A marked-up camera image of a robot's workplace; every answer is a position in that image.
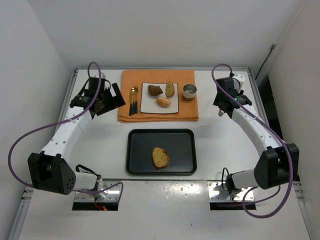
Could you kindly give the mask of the brown chocolate croissant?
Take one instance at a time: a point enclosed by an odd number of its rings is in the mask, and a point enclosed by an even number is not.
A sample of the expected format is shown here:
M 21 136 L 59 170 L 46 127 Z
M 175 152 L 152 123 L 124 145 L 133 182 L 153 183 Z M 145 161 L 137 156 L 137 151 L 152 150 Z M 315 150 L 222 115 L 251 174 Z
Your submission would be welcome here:
M 149 95 L 152 97 L 159 96 L 163 93 L 163 90 L 161 89 L 160 86 L 149 85 L 147 89 L 148 89 Z

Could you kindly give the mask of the glossy orange bun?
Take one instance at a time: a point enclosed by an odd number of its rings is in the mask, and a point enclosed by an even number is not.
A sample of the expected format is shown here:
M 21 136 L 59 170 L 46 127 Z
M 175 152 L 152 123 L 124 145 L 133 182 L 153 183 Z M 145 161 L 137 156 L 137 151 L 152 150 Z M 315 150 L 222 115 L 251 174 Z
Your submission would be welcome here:
M 166 97 L 158 97 L 156 99 L 156 102 L 159 106 L 161 106 L 162 108 L 168 108 L 171 106 L 172 102 L 166 98 Z

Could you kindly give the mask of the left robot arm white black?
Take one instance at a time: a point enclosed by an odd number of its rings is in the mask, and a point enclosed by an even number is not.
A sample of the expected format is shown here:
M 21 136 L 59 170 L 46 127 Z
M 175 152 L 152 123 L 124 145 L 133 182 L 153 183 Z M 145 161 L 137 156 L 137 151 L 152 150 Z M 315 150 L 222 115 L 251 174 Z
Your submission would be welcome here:
M 37 190 L 68 195 L 72 191 L 87 194 L 102 192 L 101 175 L 90 169 L 73 170 L 68 162 L 72 150 L 86 126 L 96 116 L 126 103 L 117 83 L 105 78 L 89 77 L 71 100 L 65 120 L 39 153 L 28 157 L 32 186 Z

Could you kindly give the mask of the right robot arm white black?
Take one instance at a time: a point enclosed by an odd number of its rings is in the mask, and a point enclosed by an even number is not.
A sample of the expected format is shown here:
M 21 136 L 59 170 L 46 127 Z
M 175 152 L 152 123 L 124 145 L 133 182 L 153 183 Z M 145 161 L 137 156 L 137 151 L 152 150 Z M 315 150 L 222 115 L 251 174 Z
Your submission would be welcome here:
M 292 183 L 297 177 L 299 148 L 276 136 L 258 116 L 250 99 L 241 89 L 240 78 L 232 75 L 215 81 L 217 94 L 213 104 L 219 114 L 227 114 L 253 143 L 259 160 L 253 169 L 230 173 L 225 180 L 229 194 L 249 187 L 270 189 Z

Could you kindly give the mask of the stainless steel tongs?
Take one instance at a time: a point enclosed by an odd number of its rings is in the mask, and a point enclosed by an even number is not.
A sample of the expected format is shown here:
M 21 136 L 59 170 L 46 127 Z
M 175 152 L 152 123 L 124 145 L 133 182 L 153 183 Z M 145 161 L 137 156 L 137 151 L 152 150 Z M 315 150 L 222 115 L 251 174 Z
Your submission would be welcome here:
M 224 111 L 221 110 L 221 109 L 219 109 L 219 111 L 218 111 L 218 116 L 219 116 L 219 117 L 222 117 L 223 115 L 224 115 Z

